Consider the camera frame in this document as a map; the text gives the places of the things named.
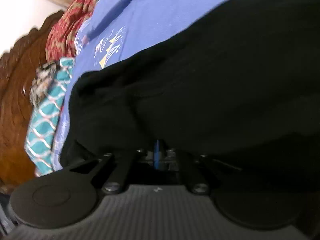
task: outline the brown wood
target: brown wood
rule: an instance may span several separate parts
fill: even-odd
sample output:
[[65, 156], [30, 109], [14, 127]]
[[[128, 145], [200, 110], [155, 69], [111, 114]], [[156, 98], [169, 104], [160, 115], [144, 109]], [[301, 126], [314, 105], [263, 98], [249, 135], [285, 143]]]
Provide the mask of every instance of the brown wood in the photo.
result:
[[0, 59], [0, 179], [18, 185], [34, 177], [35, 166], [24, 151], [32, 107], [29, 90], [35, 70], [46, 63], [45, 45], [63, 11], [50, 15], [40, 30], [31, 29]]

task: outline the bed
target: bed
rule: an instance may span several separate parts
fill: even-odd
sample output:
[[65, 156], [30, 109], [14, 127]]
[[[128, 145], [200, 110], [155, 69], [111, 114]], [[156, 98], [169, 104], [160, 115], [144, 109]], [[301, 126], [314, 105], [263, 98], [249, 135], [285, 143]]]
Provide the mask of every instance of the bed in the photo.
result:
[[[84, 72], [108, 67], [170, 38], [223, 1], [225, 0], [100, 0], [94, 13], [82, 23], [74, 39], [76, 65], [64, 105], [68, 105], [72, 86]], [[52, 17], [58, 18], [58, 15], [65, 17], [61, 12]], [[20, 184], [33, 177], [34, 166], [24, 153], [23, 142], [31, 113], [28, 90], [35, 68], [46, 62], [44, 48], [41, 46], [45, 46], [45, 40], [53, 26], [53, 22], [50, 25], [46, 22], [46, 31], [42, 31], [44, 27], [38, 32], [32, 30], [1, 59], [0, 178], [5, 183]], [[46, 36], [41, 36], [42, 43], [34, 38], [35, 32], [46, 33]], [[90, 42], [83, 46], [81, 41], [85, 35]], [[23, 82], [14, 81], [19, 79], [23, 79]], [[64, 107], [53, 143], [54, 170], [62, 168], [59, 154], [68, 134], [68, 127], [68, 107]]]

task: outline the teal patterned cloth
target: teal patterned cloth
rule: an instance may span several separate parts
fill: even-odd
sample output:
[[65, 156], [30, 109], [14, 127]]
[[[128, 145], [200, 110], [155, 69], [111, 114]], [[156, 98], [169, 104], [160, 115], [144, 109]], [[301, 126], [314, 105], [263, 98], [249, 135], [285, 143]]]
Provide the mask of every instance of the teal patterned cloth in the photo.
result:
[[46, 97], [32, 110], [25, 151], [37, 166], [38, 176], [53, 172], [52, 142], [74, 63], [74, 58], [60, 59], [60, 69], [54, 74]]

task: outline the black cloth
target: black cloth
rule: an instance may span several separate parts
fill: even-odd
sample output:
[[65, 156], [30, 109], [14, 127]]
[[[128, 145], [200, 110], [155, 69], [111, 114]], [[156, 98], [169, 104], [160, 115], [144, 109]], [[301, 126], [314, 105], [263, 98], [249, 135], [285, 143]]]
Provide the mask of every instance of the black cloth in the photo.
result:
[[229, 0], [169, 40], [83, 74], [70, 97], [62, 165], [162, 139], [317, 180], [319, 23], [320, 0]]

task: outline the folded clothes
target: folded clothes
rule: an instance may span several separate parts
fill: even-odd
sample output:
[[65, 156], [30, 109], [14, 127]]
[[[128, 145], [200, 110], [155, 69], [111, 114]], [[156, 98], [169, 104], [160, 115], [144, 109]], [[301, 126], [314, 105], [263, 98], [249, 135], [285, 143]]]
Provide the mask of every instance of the folded clothes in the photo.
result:
[[91, 17], [96, 2], [97, 0], [72, 0], [69, 8], [49, 33], [45, 46], [48, 61], [76, 55], [76, 34], [82, 23]]
[[320, 0], [229, 0], [169, 40], [83, 74], [62, 166], [162, 139], [320, 182], [319, 8]]
[[[38, 77], [31, 88], [30, 100], [36, 101], [36, 105], [33, 108], [26, 135], [25, 151], [37, 166], [37, 175], [53, 171], [52, 141], [66, 89], [72, 77], [74, 63], [74, 58], [61, 58], [58, 68], [57, 63], [45, 64], [38, 70]], [[47, 82], [40, 82], [40, 77], [45, 77], [44, 80]], [[41, 101], [38, 101], [38, 94], [44, 95]]]

